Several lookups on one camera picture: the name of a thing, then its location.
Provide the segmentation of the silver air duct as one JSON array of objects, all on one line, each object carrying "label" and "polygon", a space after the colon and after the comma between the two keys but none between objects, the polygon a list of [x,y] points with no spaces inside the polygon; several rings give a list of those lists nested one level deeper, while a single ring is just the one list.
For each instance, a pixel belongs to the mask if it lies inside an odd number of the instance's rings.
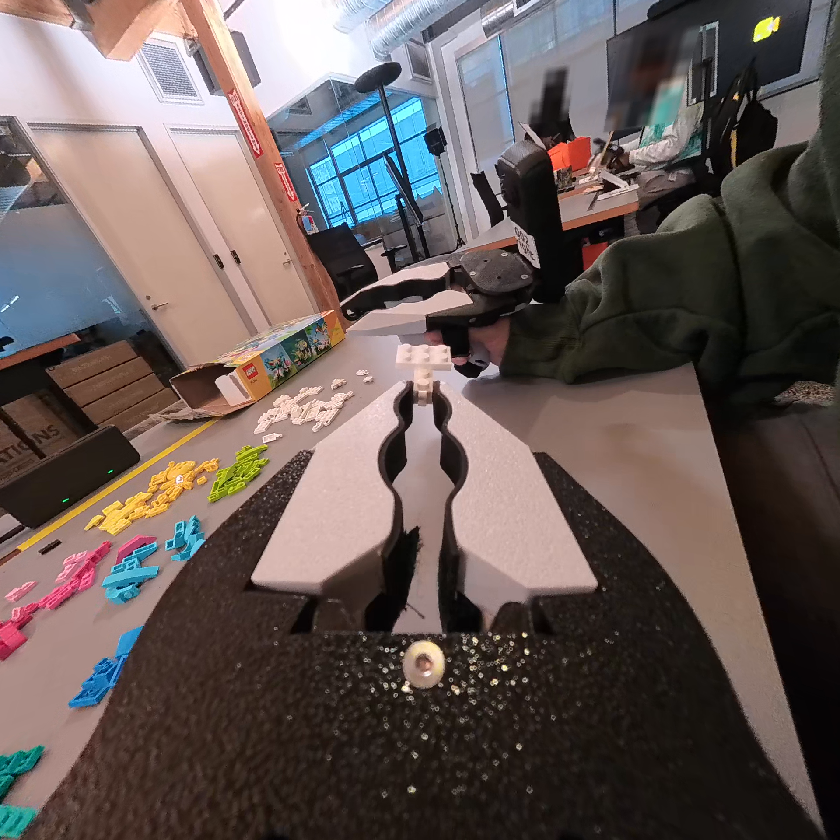
[{"label": "silver air duct", "polygon": [[325,1],[329,24],[362,57],[384,60],[429,28],[439,34],[484,8],[509,2],[482,1]]}]

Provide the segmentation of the black office chair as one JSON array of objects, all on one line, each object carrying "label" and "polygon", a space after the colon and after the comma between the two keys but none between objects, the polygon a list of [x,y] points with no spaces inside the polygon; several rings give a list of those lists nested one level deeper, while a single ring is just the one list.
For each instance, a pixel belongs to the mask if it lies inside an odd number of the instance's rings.
[{"label": "black office chair", "polygon": [[308,244],[329,274],[339,301],[378,281],[371,258],[347,224],[309,234]]}]

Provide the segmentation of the colourful cardboard lego box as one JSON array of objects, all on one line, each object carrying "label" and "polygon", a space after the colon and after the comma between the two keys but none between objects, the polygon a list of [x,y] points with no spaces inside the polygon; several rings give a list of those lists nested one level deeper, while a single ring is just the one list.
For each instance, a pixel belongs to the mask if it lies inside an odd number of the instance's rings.
[{"label": "colourful cardboard lego box", "polygon": [[257,403],[344,337],[335,310],[285,322],[173,377],[171,388],[193,411],[223,417]]}]

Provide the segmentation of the person's right hand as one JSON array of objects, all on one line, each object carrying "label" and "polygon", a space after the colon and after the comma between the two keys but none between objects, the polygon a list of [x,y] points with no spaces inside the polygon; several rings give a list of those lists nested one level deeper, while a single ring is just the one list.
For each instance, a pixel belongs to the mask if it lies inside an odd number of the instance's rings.
[{"label": "person's right hand", "polygon": [[477,378],[487,367],[499,366],[508,345],[510,319],[503,317],[496,322],[468,330],[469,352],[457,357],[451,350],[453,366],[457,372],[468,378]]}]

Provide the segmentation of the black power station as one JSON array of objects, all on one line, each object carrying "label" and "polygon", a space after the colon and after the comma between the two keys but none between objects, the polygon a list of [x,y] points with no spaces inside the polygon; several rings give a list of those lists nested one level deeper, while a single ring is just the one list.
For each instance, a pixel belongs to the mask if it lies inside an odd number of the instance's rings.
[{"label": "black power station", "polygon": [[1,485],[1,509],[29,529],[139,464],[140,452],[114,426],[100,427]]}]

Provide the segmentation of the wide white lego plate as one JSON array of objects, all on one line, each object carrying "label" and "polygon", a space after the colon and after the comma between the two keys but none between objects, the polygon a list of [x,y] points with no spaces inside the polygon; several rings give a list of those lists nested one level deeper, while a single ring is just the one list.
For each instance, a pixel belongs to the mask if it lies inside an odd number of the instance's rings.
[{"label": "wide white lego plate", "polygon": [[395,368],[404,371],[451,371],[451,349],[445,344],[402,343],[396,349]]}]

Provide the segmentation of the person's right forearm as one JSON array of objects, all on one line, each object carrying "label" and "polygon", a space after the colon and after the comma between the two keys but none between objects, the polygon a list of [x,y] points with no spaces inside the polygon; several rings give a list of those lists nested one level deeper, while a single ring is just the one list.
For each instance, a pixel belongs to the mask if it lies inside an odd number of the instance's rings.
[{"label": "person's right forearm", "polygon": [[692,364],[702,387],[696,362],[712,360],[712,315],[724,302],[701,254],[722,243],[720,198],[690,199],[656,233],[610,246],[560,301],[513,314],[500,372],[573,384]]}]

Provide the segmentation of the wooden meeting table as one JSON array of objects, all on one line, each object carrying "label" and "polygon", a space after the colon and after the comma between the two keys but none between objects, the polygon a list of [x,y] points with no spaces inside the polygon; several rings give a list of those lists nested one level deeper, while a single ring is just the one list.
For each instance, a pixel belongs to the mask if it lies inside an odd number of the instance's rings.
[{"label": "wooden meeting table", "polygon": [[[575,190],[558,197],[560,220],[565,232],[582,228],[615,217],[623,217],[638,209],[637,184],[631,183],[604,193],[603,190]],[[458,252],[493,249],[517,244],[515,224],[509,218],[476,239],[468,242]]]}]

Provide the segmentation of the black wall speaker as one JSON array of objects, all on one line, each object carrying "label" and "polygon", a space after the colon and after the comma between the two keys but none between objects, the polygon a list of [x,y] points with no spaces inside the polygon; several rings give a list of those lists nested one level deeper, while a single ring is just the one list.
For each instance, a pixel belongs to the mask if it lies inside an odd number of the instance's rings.
[{"label": "black wall speaker", "polygon": [[[260,84],[261,78],[254,58],[249,50],[246,38],[244,34],[236,30],[231,30],[230,34],[232,40],[234,41],[238,56],[243,63],[248,81],[251,86],[255,88]],[[193,58],[196,68],[203,79],[209,94],[212,96],[222,97],[224,95],[224,91],[222,90],[213,69],[209,65],[207,54],[203,47],[200,45],[191,47],[189,49],[189,55]]]}]

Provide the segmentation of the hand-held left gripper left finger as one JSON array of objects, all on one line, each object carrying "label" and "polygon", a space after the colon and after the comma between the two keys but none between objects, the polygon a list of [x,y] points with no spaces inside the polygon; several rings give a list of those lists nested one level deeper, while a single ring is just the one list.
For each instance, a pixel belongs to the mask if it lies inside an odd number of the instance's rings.
[{"label": "hand-held left gripper left finger", "polygon": [[315,447],[252,572],[255,587],[364,614],[385,590],[385,561],[403,533],[393,484],[406,467],[406,429],[400,381]]}]

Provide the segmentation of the pile of lime lego pieces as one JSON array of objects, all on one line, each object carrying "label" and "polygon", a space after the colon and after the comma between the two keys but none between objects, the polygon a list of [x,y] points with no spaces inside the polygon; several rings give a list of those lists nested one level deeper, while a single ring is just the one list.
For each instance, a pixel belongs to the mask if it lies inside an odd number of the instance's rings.
[{"label": "pile of lime lego pieces", "polygon": [[235,454],[232,465],[217,471],[207,500],[215,503],[233,496],[258,478],[262,469],[269,463],[268,458],[264,457],[267,449],[267,444],[242,447]]}]

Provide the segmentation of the wooden post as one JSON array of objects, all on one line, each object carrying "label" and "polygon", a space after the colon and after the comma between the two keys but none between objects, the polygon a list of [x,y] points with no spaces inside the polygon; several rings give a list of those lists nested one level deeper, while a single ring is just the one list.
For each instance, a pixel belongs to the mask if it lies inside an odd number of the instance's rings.
[{"label": "wooden post", "polygon": [[181,1],[279,218],[291,260],[318,311],[340,314],[329,273],[298,223],[301,204],[217,2]]}]

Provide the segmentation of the pile of white lego pieces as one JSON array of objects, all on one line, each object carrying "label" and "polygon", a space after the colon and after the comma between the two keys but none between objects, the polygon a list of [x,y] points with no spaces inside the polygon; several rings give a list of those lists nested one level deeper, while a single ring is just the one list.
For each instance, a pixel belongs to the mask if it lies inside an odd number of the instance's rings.
[{"label": "pile of white lego pieces", "polygon": [[313,433],[321,431],[332,424],[345,403],[354,396],[349,384],[349,380],[342,377],[332,380],[325,398],[321,398],[324,392],[321,385],[303,386],[294,395],[281,394],[259,417],[254,435],[264,444],[276,441],[282,433],[270,432],[270,429],[285,422],[295,427],[309,425]]}]

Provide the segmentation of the beige door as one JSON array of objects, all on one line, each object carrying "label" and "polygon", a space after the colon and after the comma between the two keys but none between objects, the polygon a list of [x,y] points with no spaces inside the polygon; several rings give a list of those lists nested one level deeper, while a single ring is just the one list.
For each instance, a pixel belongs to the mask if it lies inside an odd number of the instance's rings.
[{"label": "beige door", "polygon": [[268,325],[316,309],[280,232],[279,218],[237,130],[171,130],[173,143]]},{"label": "beige door", "polygon": [[215,360],[250,336],[139,128],[31,123],[37,150],[174,357]]}]

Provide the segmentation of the black floor lamp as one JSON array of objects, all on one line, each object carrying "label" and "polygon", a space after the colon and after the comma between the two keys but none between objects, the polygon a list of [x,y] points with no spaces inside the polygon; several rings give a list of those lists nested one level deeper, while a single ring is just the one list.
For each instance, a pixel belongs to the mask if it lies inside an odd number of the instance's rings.
[{"label": "black floor lamp", "polygon": [[[353,89],[359,95],[368,95],[375,92],[381,102],[386,126],[392,140],[393,152],[388,153],[400,168],[401,173],[410,182],[406,163],[403,157],[401,142],[397,137],[396,125],[392,116],[391,106],[387,101],[386,88],[393,84],[402,73],[402,66],[394,61],[382,62],[367,70],[353,81]],[[424,221],[417,225],[408,213],[406,205],[397,191],[398,213],[401,216],[402,225],[406,234],[406,242],[415,262],[421,257],[429,258],[430,252],[424,232]]]}]

